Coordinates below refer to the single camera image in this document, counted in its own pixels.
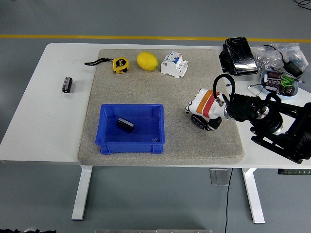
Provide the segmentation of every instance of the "black power adapter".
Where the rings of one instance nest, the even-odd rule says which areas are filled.
[[[296,66],[292,61],[285,62],[283,68],[290,74],[294,75],[296,78],[302,74],[302,71],[299,69],[299,67]]]

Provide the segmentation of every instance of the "table leg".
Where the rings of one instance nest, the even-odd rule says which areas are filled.
[[[71,220],[82,220],[93,166],[81,165],[82,171]]]
[[[254,223],[265,223],[256,182],[253,172],[256,168],[242,168],[249,205],[251,207],[252,218]]]

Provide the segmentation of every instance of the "orange stripe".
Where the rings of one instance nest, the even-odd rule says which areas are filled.
[[[203,108],[206,104],[206,102],[208,101],[209,97],[213,94],[213,91],[212,90],[208,90],[205,95],[203,96],[199,106],[197,107],[196,109],[196,112],[199,113],[199,114],[202,114],[203,112]]]

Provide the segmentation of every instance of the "blue tray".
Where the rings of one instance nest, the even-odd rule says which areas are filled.
[[[117,125],[120,117],[135,124],[131,133]],[[162,104],[103,104],[101,106],[95,139],[101,154],[162,153],[164,143]]]

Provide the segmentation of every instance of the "white breaker switch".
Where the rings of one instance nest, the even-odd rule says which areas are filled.
[[[188,61],[183,60],[183,55],[171,51],[161,63],[161,73],[169,74],[175,78],[183,77],[188,68]]]

